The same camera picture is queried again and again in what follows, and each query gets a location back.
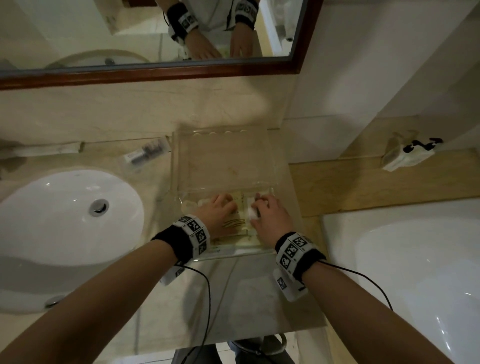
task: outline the transparent container lid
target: transparent container lid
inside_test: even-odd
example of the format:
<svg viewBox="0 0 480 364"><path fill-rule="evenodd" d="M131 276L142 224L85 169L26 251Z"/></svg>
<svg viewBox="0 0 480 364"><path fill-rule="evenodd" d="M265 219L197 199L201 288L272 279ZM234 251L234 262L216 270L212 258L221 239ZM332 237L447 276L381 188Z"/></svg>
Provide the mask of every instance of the transparent container lid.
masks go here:
<svg viewBox="0 0 480 364"><path fill-rule="evenodd" d="M171 191L180 199L245 189L261 191L276 183L264 127L217 127L173 134Z"/></svg>

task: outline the marble countertop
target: marble countertop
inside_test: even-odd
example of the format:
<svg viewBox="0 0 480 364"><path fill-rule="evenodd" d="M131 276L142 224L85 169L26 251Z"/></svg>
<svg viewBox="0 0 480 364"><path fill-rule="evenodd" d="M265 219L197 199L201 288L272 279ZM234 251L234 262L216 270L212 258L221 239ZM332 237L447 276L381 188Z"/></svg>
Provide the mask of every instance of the marble countertop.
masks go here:
<svg viewBox="0 0 480 364"><path fill-rule="evenodd" d="M276 195L290 212L296 229L303 222L279 131L269 131L279 179ZM80 154L15 158L0 162L0 201L27 183L59 171L95 169L128 182L142 199L144 229L137 246L169 226L180 214L169 197L170 155L155 159L138 173L126 173L118 157L148 140L90 143ZM289 303L272 278L273 254L246 255L194 262L209 277L212 312L207 343L314 328L324 315L310 295ZM123 356L199 345L207 324L208 293L203 277L185 272L167 287L158 284L141 308L99 356L109 363ZM0 350L41 314L0 314Z"/></svg>

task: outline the person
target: person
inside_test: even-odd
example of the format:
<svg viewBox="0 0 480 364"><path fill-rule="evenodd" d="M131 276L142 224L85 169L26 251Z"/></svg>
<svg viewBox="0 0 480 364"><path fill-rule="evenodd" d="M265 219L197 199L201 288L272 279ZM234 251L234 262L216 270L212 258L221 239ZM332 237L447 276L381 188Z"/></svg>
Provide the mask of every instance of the person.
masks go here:
<svg viewBox="0 0 480 364"><path fill-rule="evenodd" d="M296 233L282 203L264 195L258 196L252 207L260 213L252 225L262 242L285 251L282 240ZM201 252L204 234L214 238L231 233L223 222L236 209L230 195L212 197L193 217L182 217L70 293L8 345L0 353L0 363L92 363L159 279L178 261ZM195 234L189 236L185 226L178 227L184 223L202 231L197 234L197 250L196 243L189 243ZM293 276L300 277L359 364L451 363L416 329L342 271L316 261L302 265L303 260ZM247 363L257 363L254 360L252 357Z"/></svg>
<svg viewBox="0 0 480 364"><path fill-rule="evenodd" d="M233 28L230 57L251 57L260 0L156 0L169 22L169 33L187 46L194 60L221 58L202 31Z"/></svg>

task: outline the black wristband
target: black wristband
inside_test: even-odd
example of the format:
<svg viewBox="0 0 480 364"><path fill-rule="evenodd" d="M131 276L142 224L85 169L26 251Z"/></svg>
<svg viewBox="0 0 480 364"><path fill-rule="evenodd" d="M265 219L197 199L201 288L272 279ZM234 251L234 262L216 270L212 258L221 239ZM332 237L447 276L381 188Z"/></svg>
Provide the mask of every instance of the black wristband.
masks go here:
<svg viewBox="0 0 480 364"><path fill-rule="evenodd" d="M170 26L175 32L175 36L185 40L189 32L198 28L198 21L189 13L187 7L182 2L177 2L167 10L167 18Z"/></svg>
<svg viewBox="0 0 480 364"><path fill-rule="evenodd" d="M319 260L326 259L325 255L323 255L320 251L316 249L312 249L307 251L300 261L297 263L297 267L293 272L293 278L302 282L301 276L308 270L310 267Z"/></svg>
<svg viewBox="0 0 480 364"><path fill-rule="evenodd" d="M235 8L235 23L244 23L251 30L257 21L258 4L255 0L240 0Z"/></svg>
<svg viewBox="0 0 480 364"><path fill-rule="evenodd" d="M193 258L193 246L188 234L182 228L171 225L155 235L152 240L163 240L173 249L173 253L179 261L187 263Z"/></svg>
<svg viewBox="0 0 480 364"><path fill-rule="evenodd" d="M275 251L278 253L278 251L280 250L280 247L283 245L283 243L285 242L285 240L287 240L287 238L291 235L295 234L294 231L291 231L291 232L287 232L285 235L283 235L280 239L278 239L278 242L276 242L275 244Z"/></svg>

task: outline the person's right arm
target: person's right arm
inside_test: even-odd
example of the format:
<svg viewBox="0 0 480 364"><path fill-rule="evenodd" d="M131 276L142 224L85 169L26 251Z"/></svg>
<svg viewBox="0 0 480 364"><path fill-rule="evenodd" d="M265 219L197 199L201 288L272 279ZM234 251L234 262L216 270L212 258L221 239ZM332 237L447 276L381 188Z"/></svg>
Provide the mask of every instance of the person's right arm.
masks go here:
<svg viewBox="0 0 480 364"><path fill-rule="evenodd" d="M275 197L262 196L252 207L261 215L252 225L268 246L275 247L284 234L294 231L290 215ZM314 263L302 280L359 364L452 364L409 323L337 268Z"/></svg>
<svg viewBox="0 0 480 364"><path fill-rule="evenodd" d="M175 5L179 0L156 0L157 4L162 8L164 14L172 5ZM222 58L220 52L213 46L213 44L198 30L192 30L185 37L185 45L190 51L190 55L194 60L207 60L212 58Z"/></svg>

